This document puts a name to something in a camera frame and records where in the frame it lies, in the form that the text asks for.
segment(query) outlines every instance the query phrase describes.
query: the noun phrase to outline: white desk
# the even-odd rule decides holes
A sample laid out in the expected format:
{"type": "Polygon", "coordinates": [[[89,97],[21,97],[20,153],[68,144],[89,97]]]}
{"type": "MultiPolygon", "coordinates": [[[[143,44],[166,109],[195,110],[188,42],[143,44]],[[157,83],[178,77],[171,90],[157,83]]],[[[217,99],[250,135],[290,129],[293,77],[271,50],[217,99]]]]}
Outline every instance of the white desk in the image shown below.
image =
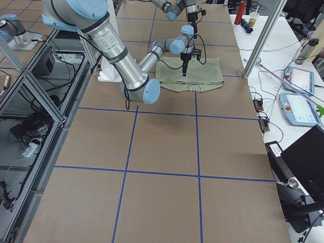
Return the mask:
{"type": "MultiPolygon", "coordinates": [[[[251,34],[247,34],[245,30],[240,25],[233,24],[235,20],[235,15],[231,15],[231,22],[233,25],[237,45],[240,49],[251,50],[254,48],[257,39],[262,31],[262,28],[267,20],[266,16],[260,16],[258,21],[256,22],[255,26],[253,27],[253,32],[251,34]]],[[[266,45],[264,46],[263,50],[277,50],[283,47],[289,46],[293,43],[291,47],[284,48],[280,51],[273,51],[273,52],[262,52],[260,58],[262,60],[262,64],[269,68],[270,70],[278,70],[278,69],[285,69],[285,67],[291,62],[295,52],[300,47],[300,44],[297,43],[297,38],[290,29],[286,19],[284,17],[279,17],[270,37],[268,38],[266,45]]],[[[244,58],[249,59],[252,51],[245,51],[240,50],[241,60],[243,65],[246,65],[244,58]]],[[[299,68],[307,69],[314,72],[315,76],[315,84],[323,86],[324,83],[321,80],[320,76],[318,75],[316,69],[310,62],[305,62],[303,65],[296,65],[293,64],[292,66],[297,66],[299,68]]],[[[249,86],[254,87],[256,92],[260,93],[263,98],[271,98],[274,97],[263,92],[260,87],[258,72],[264,71],[261,67],[254,67],[252,73],[248,78],[249,86]]],[[[283,75],[283,71],[276,72],[279,76],[283,75]]],[[[261,72],[261,84],[262,89],[268,91],[270,93],[276,94],[276,88],[280,87],[280,81],[273,77],[270,73],[261,72]]],[[[280,93],[288,92],[283,87],[280,89],[280,93]]],[[[324,89],[315,88],[315,95],[319,98],[324,98],[324,89]]],[[[265,113],[270,116],[271,113],[271,106],[273,101],[271,100],[264,100],[263,107],[265,113]]],[[[303,134],[305,134],[310,128],[304,127],[293,127],[290,126],[288,121],[286,120],[283,112],[281,111],[281,107],[279,104],[278,96],[276,101],[273,105],[273,111],[270,121],[277,126],[279,126],[283,131],[283,140],[280,142],[281,147],[285,150],[289,147],[293,142],[295,142],[298,138],[300,138],[303,134]]],[[[270,132],[265,133],[264,135],[264,142],[270,141],[279,141],[281,139],[281,131],[276,128],[274,125],[270,124],[270,132]]],[[[288,223],[287,224],[290,238],[292,242],[297,242],[299,237],[303,236],[302,234],[297,234],[292,226],[288,223]]],[[[314,227],[312,232],[310,233],[309,237],[307,238],[307,243],[322,243],[324,239],[324,226],[322,227],[314,227]]]]}

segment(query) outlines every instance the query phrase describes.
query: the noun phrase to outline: red cylinder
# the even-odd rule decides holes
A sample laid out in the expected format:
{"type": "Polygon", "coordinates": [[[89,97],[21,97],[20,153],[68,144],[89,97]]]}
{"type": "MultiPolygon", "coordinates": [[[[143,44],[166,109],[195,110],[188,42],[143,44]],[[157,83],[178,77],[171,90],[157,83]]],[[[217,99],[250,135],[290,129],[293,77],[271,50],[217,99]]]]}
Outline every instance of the red cylinder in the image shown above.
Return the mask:
{"type": "Polygon", "coordinates": [[[247,7],[247,1],[241,1],[239,4],[238,12],[234,21],[234,24],[241,24],[242,16],[244,13],[245,8],[247,7]]]}

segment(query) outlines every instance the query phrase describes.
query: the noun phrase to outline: green object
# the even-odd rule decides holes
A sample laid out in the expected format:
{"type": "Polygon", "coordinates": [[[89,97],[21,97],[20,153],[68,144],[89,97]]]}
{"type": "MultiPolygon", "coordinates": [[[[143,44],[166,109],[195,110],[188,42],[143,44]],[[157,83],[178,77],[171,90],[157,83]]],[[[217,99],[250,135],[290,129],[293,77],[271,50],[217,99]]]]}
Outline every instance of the green object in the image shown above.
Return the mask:
{"type": "MultiPolygon", "coordinates": [[[[162,57],[161,59],[170,67],[177,68],[182,65],[180,58],[162,57]]],[[[164,63],[157,62],[156,79],[162,87],[176,92],[203,92],[220,88],[225,83],[221,73],[219,58],[207,58],[205,65],[201,65],[196,59],[191,59],[188,64],[186,77],[182,75],[182,68],[173,70],[164,63]]]]}
{"type": "Polygon", "coordinates": [[[324,107],[317,105],[316,108],[319,110],[319,117],[322,117],[324,115],[324,107]]]}

